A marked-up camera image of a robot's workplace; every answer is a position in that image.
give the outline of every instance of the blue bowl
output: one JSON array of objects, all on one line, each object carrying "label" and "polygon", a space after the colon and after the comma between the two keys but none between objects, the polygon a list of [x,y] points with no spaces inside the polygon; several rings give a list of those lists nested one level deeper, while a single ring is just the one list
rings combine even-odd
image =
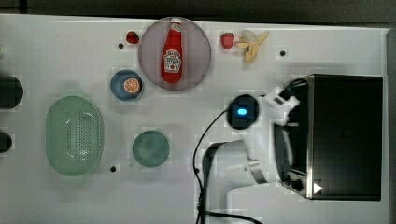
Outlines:
[{"label": "blue bowl", "polygon": [[[129,78],[135,78],[140,84],[140,90],[136,93],[130,93],[124,89],[124,82]],[[122,70],[116,73],[113,78],[111,78],[110,89],[114,96],[122,101],[132,101],[139,97],[143,92],[143,81],[140,76],[131,70]]]}]

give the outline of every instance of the heinz label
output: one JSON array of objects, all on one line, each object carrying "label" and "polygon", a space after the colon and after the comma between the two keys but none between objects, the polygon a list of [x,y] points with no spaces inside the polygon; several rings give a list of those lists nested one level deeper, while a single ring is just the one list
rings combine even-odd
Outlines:
[{"label": "heinz label", "polygon": [[181,66],[180,53],[174,49],[169,49],[163,55],[164,70],[167,73],[178,73]]}]

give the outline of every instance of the ketchup bottle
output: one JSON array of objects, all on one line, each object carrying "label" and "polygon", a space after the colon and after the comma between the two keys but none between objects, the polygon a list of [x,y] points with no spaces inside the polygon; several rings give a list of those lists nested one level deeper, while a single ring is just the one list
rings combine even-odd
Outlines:
[{"label": "ketchup bottle", "polygon": [[168,37],[163,46],[161,77],[169,83],[179,82],[182,71],[181,19],[172,18]]}]

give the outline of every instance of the black cable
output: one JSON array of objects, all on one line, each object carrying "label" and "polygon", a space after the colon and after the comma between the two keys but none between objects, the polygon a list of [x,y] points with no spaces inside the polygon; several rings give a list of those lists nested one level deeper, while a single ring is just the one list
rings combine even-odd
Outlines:
[{"label": "black cable", "polygon": [[293,81],[291,81],[286,87],[285,87],[285,91],[289,92],[289,95],[292,96],[294,95],[297,99],[299,99],[298,95],[295,91],[294,88],[296,87],[301,87],[303,85],[307,85],[307,81],[305,79],[302,78],[297,78],[294,79]]},{"label": "black cable", "polygon": [[[202,209],[201,209],[201,205],[202,205],[202,203],[205,203],[205,202],[202,202],[202,192],[204,191],[204,188],[203,188],[203,186],[202,186],[201,178],[198,176],[199,170],[198,170],[198,169],[196,168],[196,166],[195,166],[195,157],[196,157],[198,148],[199,148],[199,146],[201,145],[201,142],[202,142],[202,140],[204,139],[206,133],[209,131],[209,129],[212,127],[212,125],[213,125],[213,124],[214,124],[225,112],[227,112],[227,109],[225,109],[224,111],[222,111],[222,112],[221,112],[221,113],[209,124],[209,126],[207,126],[206,130],[205,130],[204,133],[201,135],[201,138],[199,139],[198,144],[197,144],[197,146],[196,146],[196,148],[195,148],[195,150],[194,150],[194,153],[193,153],[193,155],[192,155],[192,168],[193,168],[195,177],[197,178],[198,183],[199,183],[199,187],[200,187],[200,196],[199,196],[199,204],[198,204],[198,216],[197,216],[197,218],[196,218],[195,224],[198,224],[200,218],[202,218],[202,212],[203,212],[203,211],[202,211]],[[230,217],[230,218],[238,218],[238,219],[243,219],[243,220],[246,220],[246,221],[250,221],[250,222],[252,222],[252,223],[254,223],[254,224],[262,224],[260,221],[254,219],[254,218],[251,218],[251,217],[245,217],[245,216],[239,216],[239,215],[232,215],[232,214],[225,214],[225,213],[215,213],[215,212],[209,212],[209,211],[204,211],[204,212],[205,212],[205,214],[210,215],[210,216],[212,216],[212,217]]]},{"label": "black cable", "polygon": [[209,212],[206,211],[206,213],[212,217],[230,217],[230,218],[238,218],[242,220],[246,220],[249,222],[252,222],[254,224],[262,224],[260,221],[252,218],[252,217],[245,217],[245,216],[239,216],[239,215],[232,215],[232,214],[225,214],[225,213],[215,213],[215,212]]},{"label": "black cable", "polygon": [[201,178],[198,176],[198,172],[199,170],[195,167],[195,157],[198,151],[198,147],[201,145],[202,140],[204,139],[207,131],[209,131],[209,129],[212,127],[212,125],[221,117],[221,115],[223,115],[225,112],[227,112],[227,110],[225,109],[223,112],[221,112],[210,124],[209,126],[206,128],[206,130],[204,131],[204,133],[201,135],[201,138],[198,141],[197,147],[194,150],[194,154],[192,155],[192,168],[194,170],[194,174],[195,177],[198,180],[199,183],[199,188],[200,188],[200,199],[201,199],[201,193],[204,190],[204,188],[202,187],[202,182],[201,182]]}]

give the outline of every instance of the small bowl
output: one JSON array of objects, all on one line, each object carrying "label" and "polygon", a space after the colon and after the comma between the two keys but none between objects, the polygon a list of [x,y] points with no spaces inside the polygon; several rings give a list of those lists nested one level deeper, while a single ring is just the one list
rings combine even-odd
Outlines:
[{"label": "small bowl", "polygon": [[146,131],[134,140],[132,152],[134,159],[146,167],[157,167],[169,156],[169,141],[157,131]]},{"label": "small bowl", "polygon": [[143,81],[131,70],[119,71],[111,78],[110,89],[122,101],[136,100],[143,92]]}]

